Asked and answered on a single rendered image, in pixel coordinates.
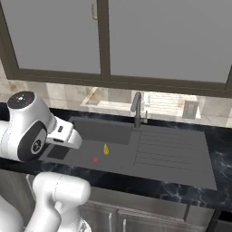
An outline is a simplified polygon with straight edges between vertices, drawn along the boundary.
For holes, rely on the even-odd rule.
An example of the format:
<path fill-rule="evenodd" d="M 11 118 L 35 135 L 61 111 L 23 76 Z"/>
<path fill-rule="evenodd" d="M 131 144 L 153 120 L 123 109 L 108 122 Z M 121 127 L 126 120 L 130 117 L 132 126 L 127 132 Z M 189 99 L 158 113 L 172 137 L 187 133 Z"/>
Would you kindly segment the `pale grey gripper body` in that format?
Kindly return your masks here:
<path fill-rule="evenodd" d="M 79 149 L 82 145 L 82 137 L 74 127 L 59 126 L 57 130 L 47 135 L 46 142 L 71 149 Z"/>

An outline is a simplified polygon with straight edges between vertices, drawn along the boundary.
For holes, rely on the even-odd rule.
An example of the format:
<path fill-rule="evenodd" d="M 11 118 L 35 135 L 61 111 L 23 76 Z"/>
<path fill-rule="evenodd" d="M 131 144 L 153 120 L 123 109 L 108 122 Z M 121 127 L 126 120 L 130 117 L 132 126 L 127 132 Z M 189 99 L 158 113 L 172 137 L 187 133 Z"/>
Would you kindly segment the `dark grey sink with drainboard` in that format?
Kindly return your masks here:
<path fill-rule="evenodd" d="M 128 122 L 72 117 L 82 137 L 79 149 L 50 145 L 44 162 L 96 169 L 145 179 L 215 190 L 205 133 Z M 109 155 L 103 153 L 107 144 Z M 92 163 L 98 157 L 99 163 Z"/>

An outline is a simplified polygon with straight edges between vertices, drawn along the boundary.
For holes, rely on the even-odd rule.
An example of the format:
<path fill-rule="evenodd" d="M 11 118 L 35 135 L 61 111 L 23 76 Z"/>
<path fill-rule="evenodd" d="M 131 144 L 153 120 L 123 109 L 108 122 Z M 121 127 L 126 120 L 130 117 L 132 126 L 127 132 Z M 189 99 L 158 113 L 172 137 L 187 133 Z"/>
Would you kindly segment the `dark grey tap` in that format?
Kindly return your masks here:
<path fill-rule="evenodd" d="M 148 113 L 145 112 L 145 117 L 140 116 L 140 106 L 141 106 L 141 93 L 136 92 L 130 107 L 130 111 L 135 113 L 134 116 L 134 127 L 138 129 L 141 123 L 148 122 Z"/>

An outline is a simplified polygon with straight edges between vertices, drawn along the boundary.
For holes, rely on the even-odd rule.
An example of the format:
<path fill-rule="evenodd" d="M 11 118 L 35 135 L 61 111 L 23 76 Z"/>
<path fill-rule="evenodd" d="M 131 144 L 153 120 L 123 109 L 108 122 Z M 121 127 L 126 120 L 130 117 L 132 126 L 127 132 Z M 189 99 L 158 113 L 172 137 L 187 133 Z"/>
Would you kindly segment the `grey base cupboard front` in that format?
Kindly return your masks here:
<path fill-rule="evenodd" d="M 33 180 L 33 175 L 0 169 L 0 195 L 21 213 L 25 225 L 34 212 Z"/>

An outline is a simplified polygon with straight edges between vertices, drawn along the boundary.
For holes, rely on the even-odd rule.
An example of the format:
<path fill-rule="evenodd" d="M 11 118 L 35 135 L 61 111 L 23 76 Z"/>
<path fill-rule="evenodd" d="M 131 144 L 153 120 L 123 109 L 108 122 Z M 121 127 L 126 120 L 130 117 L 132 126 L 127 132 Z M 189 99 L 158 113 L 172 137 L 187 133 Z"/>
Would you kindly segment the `grey base cupboard door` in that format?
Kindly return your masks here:
<path fill-rule="evenodd" d="M 80 206 L 82 217 L 92 228 L 92 232 L 110 232 L 108 216 L 112 213 L 112 232 L 118 232 L 117 209 L 106 205 L 88 203 Z"/>
<path fill-rule="evenodd" d="M 118 211 L 120 232 L 124 218 L 127 220 L 126 232 L 187 232 L 186 226 L 180 222 L 123 209 Z"/>

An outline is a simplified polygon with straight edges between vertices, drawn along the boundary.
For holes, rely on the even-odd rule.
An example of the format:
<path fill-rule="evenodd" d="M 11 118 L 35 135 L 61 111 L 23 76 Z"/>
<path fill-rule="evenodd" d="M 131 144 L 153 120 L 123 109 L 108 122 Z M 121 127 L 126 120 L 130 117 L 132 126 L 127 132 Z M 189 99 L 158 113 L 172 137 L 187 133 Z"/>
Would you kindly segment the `dark appliance front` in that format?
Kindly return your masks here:
<path fill-rule="evenodd" d="M 232 232 L 232 211 L 216 210 L 208 225 L 207 232 Z"/>

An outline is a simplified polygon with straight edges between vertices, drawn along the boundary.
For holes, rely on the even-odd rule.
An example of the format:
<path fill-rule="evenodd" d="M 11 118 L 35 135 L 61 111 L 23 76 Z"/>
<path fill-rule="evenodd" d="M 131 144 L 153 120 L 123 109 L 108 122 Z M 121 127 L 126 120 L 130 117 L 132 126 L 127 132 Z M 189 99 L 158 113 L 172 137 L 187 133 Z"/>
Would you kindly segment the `grey wall cabinet door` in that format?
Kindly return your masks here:
<path fill-rule="evenodd" d="M 1 0 L 18 65 L 99 73 L 96 0 Z"/>
<path fill-rule="evenodd" d="M 232 0 L 109 0 L 115 75 L 225 83 Z"/>

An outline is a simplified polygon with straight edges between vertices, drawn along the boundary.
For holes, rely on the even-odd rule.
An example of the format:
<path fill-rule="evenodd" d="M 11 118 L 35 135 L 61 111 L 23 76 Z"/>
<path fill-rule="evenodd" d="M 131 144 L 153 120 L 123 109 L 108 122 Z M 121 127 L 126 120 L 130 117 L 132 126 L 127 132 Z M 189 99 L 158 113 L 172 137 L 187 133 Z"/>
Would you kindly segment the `grey wall socket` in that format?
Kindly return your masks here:
<path fill-rule="evenodd" d="M 197 101 L 185 101 L 182 117 L 184 119 L 195 119 L 198 111 Z"/>

